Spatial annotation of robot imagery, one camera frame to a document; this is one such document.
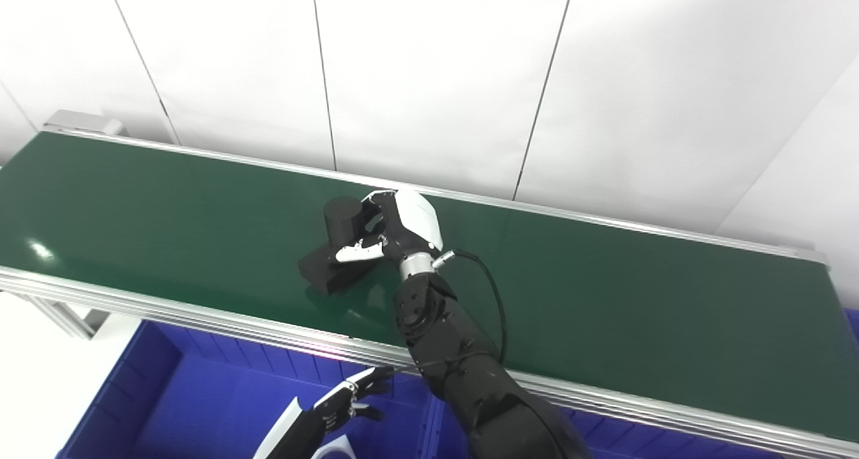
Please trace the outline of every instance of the panel seam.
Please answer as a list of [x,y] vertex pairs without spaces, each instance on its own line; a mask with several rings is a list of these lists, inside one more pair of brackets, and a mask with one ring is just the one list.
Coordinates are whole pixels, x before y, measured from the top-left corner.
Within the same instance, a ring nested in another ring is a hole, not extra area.
[[144,65],[144,71],[146,72],[146,76],[148,77],[148,79],[150,79],[152,89],[154,90],[154,92],[156,92],[156,98],[158,99],[158,103],[162,108],[164,117],[166,117],[166,121],[169,123],[170,130],[172,131],[170,137],[172,137],[172,140],[174,140],[175,144],[182,145],[182,141],[180,140],[179,135],[176,132],[176,127],[172,124],[170,114],[166,110],[166,105],[164,105],[162,96],[160,96],[160,92],[158,91],[158,87],[156,86],[156,81],[154,80],[154,78],[152,78],[150,67],[148,67],[146,61],[144,60],[144,55],[140,52],[140,46],[138,46],[138,41],[135,40],[134,34],[132,34],[132,28],[128,25],[128,19],[125,18],[125,13],[123,13],[122,7],[119,6],[119,0],[113,0],[113,4],[116,5],[116,10],[119,12],[120,18],[122,18],[122,24],[125,25],[125,30],[128,32],[128,37],[132,39],[132,44],[134,44],[134,50],[138,53],[138,58],[140,58],[140,64]]
[[531,132],[528,133],[528,143],[525,145],[525,154],[522,156],[522,165],[519,167],[519,176],[516,178],[516,187],[513,188],[513,200],[519,193],[519,185],[522,183],[522,174],[525,172],[525,162],[528,160],[528,152],[531,150],[531,141],[534,138],[534,129],[537,128],[537,118],[540,116],[540,107],[543,105],[543,97],[546,95],[546,86],[549,76],[552,74],[552,64],[555,63],[555,55],[558,53],[558,43],[561,41],[561,33],[564,31],[564,22],[567,20],[567,11],[570,9],[570,0],[564,4],[564,13],[561,15],[561,24],[558,27],[558,35],[555,37],[555,46],[552,47],[552,55],[549,57],[549,67],[546,69],[546,79],[543,80],[543,88],[540,89],[540,99],[537,100],[537,111],[534,112],[534,121],[531,122]]
[[325,113],[328,116],[328,136],[331,138],[331,157],[337,170],[337,150],[334,148],[334,127],[331,125],[331,104],[328,101],[328,79],[325,77],[325,56],[322,56],[322,31],[319,28],[319,9],[313,0],[313,16],[316,19],[316,40],[319,42],[319,65],[322,67],[322,89],[325,90]]
[[15,98],[15,95],[12,95],[12,92],[10,92],[9,87],[7,87],[5,83],[3,83],[3,80],[0,80],[0,89],[3,89],[3,92],[9,96],[10,101],[12,101],[12,105],[14,105],[16,109],[18,109],[18,113],[20,113],[21,116],[24,118],[25,122],[30,125],[30,127],[33,129],[33,132],[38,132],[39,129],[36,128],[36,125],[33,123],[33,120],[31,120],[30,117],[27,116],[27,113],[24,111],[24,107],[22,107],[21,104],[18,103],[18,100]]

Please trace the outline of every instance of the white robotic hand cover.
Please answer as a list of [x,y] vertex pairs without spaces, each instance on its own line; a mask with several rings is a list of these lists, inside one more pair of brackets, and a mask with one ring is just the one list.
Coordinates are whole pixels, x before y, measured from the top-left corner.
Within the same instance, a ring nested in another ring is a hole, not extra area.
[[[405,229],[410,230],[429,243],[430,248],[439,251],[444,248],[442,241],[442,230],[438,225],[436,209],[421,194],[411,189],[382,190],[371,192],[363,199],[363,202],[372,202],[373,196],[383,193],[393,193],[397,205],[399,220]],[[364,247],[363,240],[355,245],[340,249],[335,255],[337,261],[348,263],[352,261],[378,260],[384,256],[383,247],[387,243],[383,236],[381,242],[373,246]]]

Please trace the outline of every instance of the black robotic arm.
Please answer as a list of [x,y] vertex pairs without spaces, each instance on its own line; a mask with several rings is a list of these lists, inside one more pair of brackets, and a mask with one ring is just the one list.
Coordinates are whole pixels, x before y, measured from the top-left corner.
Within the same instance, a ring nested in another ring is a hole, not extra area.
[[325,206],[329,242],[300,263],[325,293],[346,288],[384,258],[398,266],[397,328],[432,393],[447,402],[476,459],[591,459],[558,408],[513,380],[489,337],[436,272],[442,235],[435,209],[409,190],[376,191]]

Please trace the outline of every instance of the white wall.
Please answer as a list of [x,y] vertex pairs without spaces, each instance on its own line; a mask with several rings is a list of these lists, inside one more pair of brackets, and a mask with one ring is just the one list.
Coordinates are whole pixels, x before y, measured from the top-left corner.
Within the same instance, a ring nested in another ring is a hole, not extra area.
[[3,0],[0,160],[56,108],[103,113],[139,138],[804,243],[859,308],[859,0],[566,3]]
[[112,313],[94,339],[81,340],[0,292],[0,457],[55,457],[139,323]]
[[[114,117],[139,138],[172,141],[113,0],[0,1],[0,81],[36,126],[64,108]],[[3,141],[0,152],[12,147]]]
[[0,164],[9,162],[33,137],[34,132],[35,127],[0,81]]
[[566,0],[317,0],[338,168],[510,199]]
[[333,168],[313,0],[117,0],[181,144]]

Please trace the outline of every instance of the black object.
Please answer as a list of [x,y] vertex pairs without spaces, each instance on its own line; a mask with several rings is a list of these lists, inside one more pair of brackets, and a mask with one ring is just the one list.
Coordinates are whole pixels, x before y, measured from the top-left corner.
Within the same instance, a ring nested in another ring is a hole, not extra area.
[[313,288],[330,295],[358,281],[376,266],[377,261],[338,263],[334,258],[340,248],[370,235],[365,229],[368,209],[360,200],[352,197],[332,199],[325,204],[323,213],[328,243],[302,258],[298,269]]

